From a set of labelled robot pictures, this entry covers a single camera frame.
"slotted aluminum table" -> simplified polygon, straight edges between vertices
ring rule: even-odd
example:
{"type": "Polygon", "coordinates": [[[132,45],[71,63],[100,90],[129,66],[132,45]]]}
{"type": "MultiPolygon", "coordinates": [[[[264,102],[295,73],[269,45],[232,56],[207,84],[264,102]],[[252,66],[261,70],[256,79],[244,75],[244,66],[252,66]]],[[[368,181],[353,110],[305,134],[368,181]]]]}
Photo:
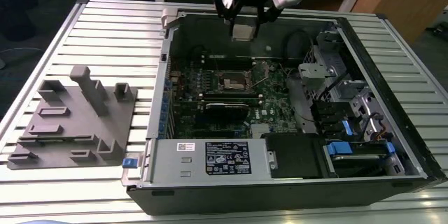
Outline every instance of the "slotted aluminum table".
{"type": "MultiPolygon", "coordinates": [[[[73,223],[164,221],[169,223],[448,223],[448,183],[393,196],[367,207],[251,212],[225,215],[148,216],[128,197],[116,167],[9,170],[16,148],[39,104],[43,80],[68,78],[73,65],[88,65],[104,86],[139,87],[127,151],[145,145],[151,98],[161,50],[161,10],[211,10],[209,5],[88,0],[77,3],[0,123],[0,223],[36,219],[73,223]]],[[[448,169],[448,94],[388,20],[371,14],[287,10],[288,14],[344,16],[443,169],[448,169]]],[[[129,174],[137,177],[139,171],[129,174]]]]}

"power supply label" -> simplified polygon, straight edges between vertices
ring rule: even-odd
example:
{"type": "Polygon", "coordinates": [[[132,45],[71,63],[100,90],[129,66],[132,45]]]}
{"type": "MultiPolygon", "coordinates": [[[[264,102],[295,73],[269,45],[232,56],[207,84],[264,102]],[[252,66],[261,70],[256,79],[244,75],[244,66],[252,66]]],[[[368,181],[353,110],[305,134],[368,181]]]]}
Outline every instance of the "power supply label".
{"type": "Polygon", "coordinates": [[[247,142],[205,142],[205,172],[209,175],[251,174],[247,142]]]}

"blue tab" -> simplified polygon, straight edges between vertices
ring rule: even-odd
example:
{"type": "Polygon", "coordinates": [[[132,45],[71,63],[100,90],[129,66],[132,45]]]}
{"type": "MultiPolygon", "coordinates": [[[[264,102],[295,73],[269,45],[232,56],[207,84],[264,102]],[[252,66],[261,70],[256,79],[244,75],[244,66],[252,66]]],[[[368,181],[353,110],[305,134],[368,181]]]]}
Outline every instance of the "blue tab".
{"type": "Polygon", "coordinates": [[[389,151],[389,154],[395,153],[395,147],[393,147],[392,143],[387,142],[385,147],[387,147],[387,150],[389,151]]]}
{"type": "Polygon", "coordinates": [[[125,158],[123,160],[121,167],[128,168],[128,169],[136,169],[139,167],[139,159],[137,158],[125,158]]]}
{"type": "Polygon", "coordinates": [[[332,142],[329,145],[327,145],[327,150],[329,155],[353,153],[348,142],[332,142]]]}
{"type": "Polygon", "coordinates": [[[353,131],[352,131],[351,127],[349,127],[351,125],[348,124],[348,121],[344,120],[343,124],[344,124],[344,127],[345,127],[347,135],[352,136],[353,135],[353,131]]]}
{"type": "Polygon", "coordinates": [[[332,146],[332,144],[327,145],[327,150],[328,150],[329,155],[335,155],[336,150],[335,150],[335,146],[332,146]]]}

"motherboard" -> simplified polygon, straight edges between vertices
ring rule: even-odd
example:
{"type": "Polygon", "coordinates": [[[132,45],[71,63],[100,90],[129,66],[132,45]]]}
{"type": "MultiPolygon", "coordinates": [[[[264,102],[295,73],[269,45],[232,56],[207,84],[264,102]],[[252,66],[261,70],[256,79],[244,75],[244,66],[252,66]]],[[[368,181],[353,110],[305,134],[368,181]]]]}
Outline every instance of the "motherboard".
{"type": "Polygon", "coordinates": [[[223,56],[175,61],[175,138],[259,138],[297,132],[285,80],[293,71],[269,60],[225,64],[223,56]]]}

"white sticker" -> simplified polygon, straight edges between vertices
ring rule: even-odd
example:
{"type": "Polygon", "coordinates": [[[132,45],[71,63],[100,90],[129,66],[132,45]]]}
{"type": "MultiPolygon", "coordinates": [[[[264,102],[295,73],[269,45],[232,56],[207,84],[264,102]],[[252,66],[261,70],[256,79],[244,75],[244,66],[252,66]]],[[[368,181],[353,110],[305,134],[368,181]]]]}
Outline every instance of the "white sticker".
{"type": "Polygon", "coordinates": [[[177,151],[179,152],[193,152],[195,143],[177,143],[177,151]]]}

